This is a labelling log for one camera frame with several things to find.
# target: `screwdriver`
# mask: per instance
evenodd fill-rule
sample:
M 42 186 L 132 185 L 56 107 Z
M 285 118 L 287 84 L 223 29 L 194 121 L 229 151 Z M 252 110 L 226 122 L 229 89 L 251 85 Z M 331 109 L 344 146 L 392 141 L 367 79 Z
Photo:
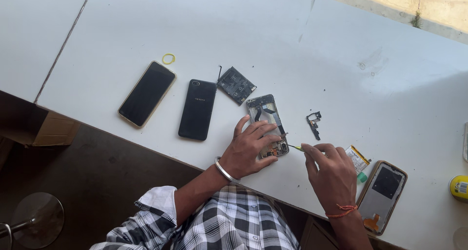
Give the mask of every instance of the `screwdriver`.
M 300 146 L 293 146 L 293 145 L 289 145 L 289 144 L 286 144 L 286 145 L 291 146 L 291 147 L 293 147 L 293 148 L 295 148 L 295 149 L 297 149 L 297 150 L 299 150 L 299 151 L 306 152 L 306 151 L 305 151 L 303 148 L 301 148 Z

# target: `finger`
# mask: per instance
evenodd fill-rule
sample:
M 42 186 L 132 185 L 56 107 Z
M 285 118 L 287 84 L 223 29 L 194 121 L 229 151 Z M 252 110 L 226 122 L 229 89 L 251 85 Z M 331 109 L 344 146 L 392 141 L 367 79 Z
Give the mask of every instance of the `finger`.
M 263 159 L 257 161 L 257 166 L 258 166 L 257 172 L 259 172 L 261 169 L 263 169 L 265 167 L 268 167 L 269 165 L 271 165 L 275 161 L 278 161 L 278 158 L 276 156 L 268 156 L 266 158 L 263 158 Z
M 266 120 L 254 122 L 254 123 L 250 124 L 250 125 L 244 130 L 244 134 L 250 135 L 250 134 L 252 134 L 252 132 L 254 132 L 257 128 L 259 128 L 259 127 L 261 127 L 261 126 L 263 126 L 263 125 L 266 125 L 266 124 L 268 124 L 268 121 L 266 121 Z
M 340 157 L 341 159 L 343 160 L 343 162 L 345 164 L 347 164 L 348 166 L 351 166 L 354 168 L 354 164 L 352 163 L 352 160 L 350 157 L 348 157 L 348 155 L 346 155 L 346 151 L 344 151 L 344 149 L 342 147 L 337 147 L 336 148 L 336 151 L 338 151 L 338 154 L 340 154 Z
M 325 154 L 330 158 L 330 159 L 338 159 L 340 158 L 340 154 L 338 154 L 338 151 L 336 151 L 336 148 L 334 145 L 331 144 L 317 144 L 314 147 L 316 147 L 320 152 L 325 152 Z
M 341 157 L 341 159 L 342 159 L 343 161 L 345 161 L 346 158 L 348 158 L 348 155 L 346 155 L 346 152 L 344 151 L 344 149 L 343 149 L 342 147 L 340 147 L 340 146 L 337 147 L 337 148 L 336 148 L 336 151 L 338 152 L 338 154 L 340 155 L 340 157 Z
M 263 138 L 258 140 L 259 146 L 263 148 L 264 146 L 267 146 L 273 142 L 278 142 L 281 140 L 280 136 L 277 135 L 266 135 Z
M 259 128 L 257 128 L 252 134 L 250 134 L 252 137 L 255 139 L 261 138 L 263 135 L 266 133 L 272 131 L 273 129 L 277 128 L 278 126 L 276 124 L 266 124 L 263 125 Z
M 234 128 L 234 139 L 242 133 L 242 128 L 244 127 L 245 123 L 249 120 L 250 115 L 246 115 L 237 122 L 237 125 Z
M 320 150 L 318 150 L 316 147 L 311 146 L 311 145 L 306 144 L 306 143 L 302 143 L 301 147 L 306 151 L 306 153 L 308 155 L 310 155 L 310 157 L 315 162 L 317 162 L 320 169 L 323 169 L 328 165 L 329 159 L 327 157 L 325 157 L 325 155 Z
M 317 172 L 319 171 L 319 169 L 317 169 L 317 165 L 315 164 L 315 161 L 309 154 L 304 153 L 304 156 L 306 157 L 306 168 L 307 168 L 307 173 L 309 174 L 309 179 L 313 180 L 315 176 L 317 175 Z

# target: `checkered shirt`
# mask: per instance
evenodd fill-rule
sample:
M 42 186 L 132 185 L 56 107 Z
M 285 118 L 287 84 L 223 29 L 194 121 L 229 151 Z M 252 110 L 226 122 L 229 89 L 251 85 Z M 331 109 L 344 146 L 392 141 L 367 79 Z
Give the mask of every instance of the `checkered shirt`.
M 178 229 L 175 187 L 150 189 L 135 202 L 141 211 L 90 250 L 300 249 L 289 226 L 268 199 L 228 185 L 201 205 Z

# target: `metal stool leg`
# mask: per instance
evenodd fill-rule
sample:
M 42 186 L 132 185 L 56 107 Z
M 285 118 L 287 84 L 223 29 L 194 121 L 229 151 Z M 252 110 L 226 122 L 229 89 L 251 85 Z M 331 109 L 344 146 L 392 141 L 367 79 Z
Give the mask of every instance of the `metal stool leg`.
M 25 197 L 13 213 L 12 226 L 3 224 L 6 230 L 0 230 L 0 238 L 10 236 L 30 249 L 48 246 L 59 236 L 63 223 L 64 211 L 60 201 L 53 195 L 37 192 Z

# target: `red thread bracelet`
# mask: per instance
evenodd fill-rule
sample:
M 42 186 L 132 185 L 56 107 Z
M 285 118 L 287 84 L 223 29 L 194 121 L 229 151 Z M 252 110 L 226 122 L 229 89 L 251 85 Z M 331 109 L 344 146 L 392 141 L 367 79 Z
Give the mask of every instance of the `red thread bracelet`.
M 332 218 L 342 217 L 342 216 L 345 216 L 345 215 L 347 215 L 348 213 L 350 213 L 350 212 L 352 212 L 352 211 L 354 211 L 354 210 L 356 210 L 356 209 L 358 208 L 357 205 L 356 205 L 356 206 L 351 206 L 351 205 L 340 206 L 340 205 L 338 205 L 338 207 L 340 208 L 340 210 L 345 210 L 345 211 L 348 210 L 348 211 L 347 211 L 347 212 L 344 212 L 344 213 L 342 213 L 342 214 L 337 214 L 337 215 L 330 215 L 330 214 L 326 214 L 326 213 L 325 213 L 325 216 L 326 216 L 326 217 L 332 217 Z

